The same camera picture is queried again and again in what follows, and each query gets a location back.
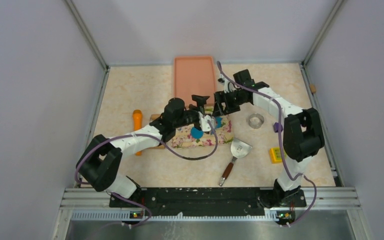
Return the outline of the metal scraper wooden handle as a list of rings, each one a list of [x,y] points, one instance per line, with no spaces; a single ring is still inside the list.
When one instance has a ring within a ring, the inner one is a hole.
[[[230,146],[232,158],[231,158],[230,162],[228,163],[228,165],[226,166],[223,174],[220,177],[220,180],[218,183],[218,185],[220,187],[222,187],[225,184],[227,178],[229,177],[229,175],[231,174],[231,172],[233,170],[235,162],[238,159],[245,158],[250,153],[252,148],[253,147],[250,144],[248,144],[248,143],[246,143],[246,142],[244,142],[244,141],[242,141],[236,137],[233,138],[233,140],[231,142],[231,146]]]

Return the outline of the wooden double-ended roller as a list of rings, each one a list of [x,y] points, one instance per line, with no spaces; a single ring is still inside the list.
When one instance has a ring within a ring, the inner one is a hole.
[[[152,121],[156,120],[158,117],[160,117],[160,114],[151,114],[150,118],[149,118],[149,122],[151,123]],[[150,149],[163,150],[163,149],[165,149],[165,146],[159,145],[159,146],[151,147]]]

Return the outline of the blue dough piece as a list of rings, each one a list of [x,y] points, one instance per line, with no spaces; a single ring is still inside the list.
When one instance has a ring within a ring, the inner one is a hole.
[[[204,132],[201,131],[201,130],[198,130],[197,128],[195,127],[192,127],[191,130],[190,130],[190,136],[194,139],[201,139],[204,135]]]

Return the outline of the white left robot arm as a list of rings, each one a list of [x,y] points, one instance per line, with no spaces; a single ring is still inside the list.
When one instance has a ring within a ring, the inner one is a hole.
[[[136,206],[141,198],[139,185],[119,173],[123,158],[166,144],[181,127],[194,124],[204,132],[214,130],[214,118],[205,113],[209,97],[192,95],[191,98],[196,105],[188,107],[180,98],[170,99],[158,118],[131,133],[113,138],[95,136],[76,164],[75,180],[79,183],[83,178],[96,192],[111,192],[121,196],[127,206]]]

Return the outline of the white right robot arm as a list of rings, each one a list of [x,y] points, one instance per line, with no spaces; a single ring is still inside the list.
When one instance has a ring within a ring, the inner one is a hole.
[[[277,137],[284,170],[274,182],[273,200],[279,206],[287,206],[301,187],[308,163],[325,146],[319,112],[290,103],[267,83],[255,82],[247,69],[235,73],[233,78],[224,72],[220,75],[224,89],[214,93],[213,116],[236,113],[241,105],[250,103],[277,118],[281,125]]]

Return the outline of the pink rectangular tray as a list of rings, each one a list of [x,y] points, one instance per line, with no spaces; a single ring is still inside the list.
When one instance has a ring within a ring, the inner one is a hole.
[[[178,56],[173,60],[174,96],[186,106],[196,104],[192,95],[209,96],[207,105],[215,103],[216,71],[209,55]]]

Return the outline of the purple toy block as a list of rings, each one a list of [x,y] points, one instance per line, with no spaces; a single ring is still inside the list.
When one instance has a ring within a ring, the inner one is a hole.
[[[281,133],[282,131],[284,130],[284,127],[282,124],[280,124],[279,122],[275,122],[273,124],[273,131],[275,133]]]

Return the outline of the yellow red blue toy block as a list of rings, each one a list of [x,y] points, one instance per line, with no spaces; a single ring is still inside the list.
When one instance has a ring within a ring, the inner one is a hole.
[[[282,163],[282,155],[279,147],[272,147],[269,149],[269,157],[272,164]]]

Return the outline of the small wooden cork piece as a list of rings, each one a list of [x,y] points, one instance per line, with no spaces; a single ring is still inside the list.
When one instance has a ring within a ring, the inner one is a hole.
[[[315,94],[317,92],[316,86],[312,83],[309,85],[309,89],[312,94]]]

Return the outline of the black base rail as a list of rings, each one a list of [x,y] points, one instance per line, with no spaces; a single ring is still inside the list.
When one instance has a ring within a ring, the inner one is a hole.
[[[306,207],[303,190],[275,203],[271,187],[149,187],[130,198],[147,207],[153,217],[263,216],[268,208]]]

